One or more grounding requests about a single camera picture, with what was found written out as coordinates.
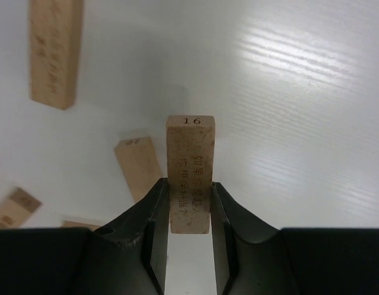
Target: wooden block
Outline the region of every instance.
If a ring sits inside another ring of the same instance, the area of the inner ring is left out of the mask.
[[[94,231],[95,229],[99,229],[100,226],[64,220],[62,222],[62,227],[88,227],[90,230]]]
[[[166,125],[170,231],[207,234],[213,177],[212,116],[169,116]]]
[[[20,227],[40,206],[40,201],[17,188],[0,205],[0,229]]]
[[[30,0],[31,98],[58,109],[76,96],[83,0]]]
[[[162,177],[150,137],[123,140],[114,149],[132,197],[139,202]]]

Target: wooden block with text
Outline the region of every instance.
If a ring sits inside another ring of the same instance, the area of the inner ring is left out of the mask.
[[[169,116],[166,125],[170,231],[207,234],[213,177],[212,116]]]
[[[40,201],[18,187],[0,205],[0,229],[20,227],[40,206]]]
[[[100,226],[95,226],[92,224],[86,224],[86,223],[80,223],[80,222],[74,222],[74,221],[68,221],[68,220],[64,220],[62,222],[62,227],[88,227],[92,231],[100,228]]]
[[[132,197],[139,202],[162,177],[150,137],[123,140],[114,149]]]
[[[66,109],[74,104],[83,0],[29,0],[31,98]]]

